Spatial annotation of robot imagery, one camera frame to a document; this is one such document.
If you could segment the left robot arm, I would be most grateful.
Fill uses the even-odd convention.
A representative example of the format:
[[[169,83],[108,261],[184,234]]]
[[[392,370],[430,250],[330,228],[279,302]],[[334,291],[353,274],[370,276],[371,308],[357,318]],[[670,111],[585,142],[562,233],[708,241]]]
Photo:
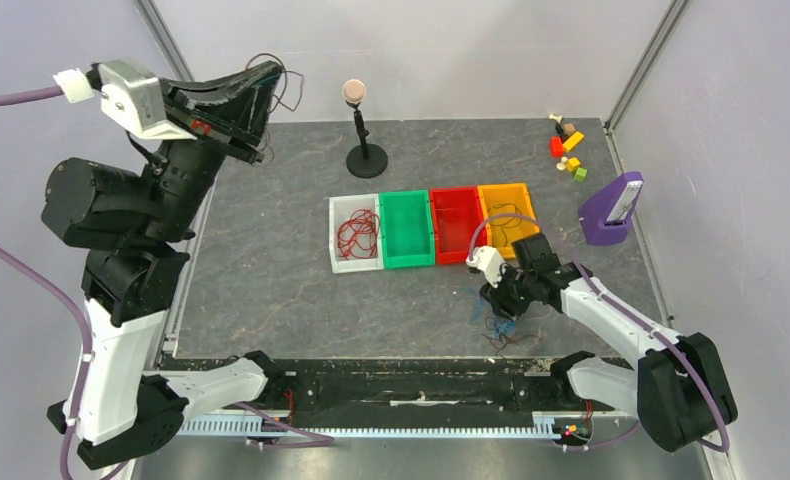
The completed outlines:
[[[154,337],[170,309],[189,254],[192,224],[228,158],[253,164],[282,66],[267,60],[203,82],[161,78],[134,64],[95,63],[56,75],[71,102],[99,96],[102,112],[145,151],[140,173],[71,157],[50,174],[42,222],[87,251],[81,287],[89,318],[88,370],[48,410],[79,439],[92,469],[166,445],[188,420],[238,402],[272,408],[284,398],[282,370],[255,351],[193,373],[147,372]]]

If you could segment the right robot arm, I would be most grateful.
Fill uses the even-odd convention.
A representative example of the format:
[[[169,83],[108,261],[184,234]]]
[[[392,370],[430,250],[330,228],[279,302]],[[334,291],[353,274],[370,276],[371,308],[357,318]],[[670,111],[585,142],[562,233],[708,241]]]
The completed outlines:
[[[578,262],[563,263],[541,234],[513,244],[515,261],[494,247],[474,248],[466,264],[485,283],[481,297],[495,315],[517,320],[534,303],[590,329],[623,359],[611,364],[579,351],[551,366],[551,400],[573,408],[593,400],[632,416],[661,449],[674,452],[708,435],[730,446],[727,427],[738,407],[714,342],[682,334],[619,299]]]

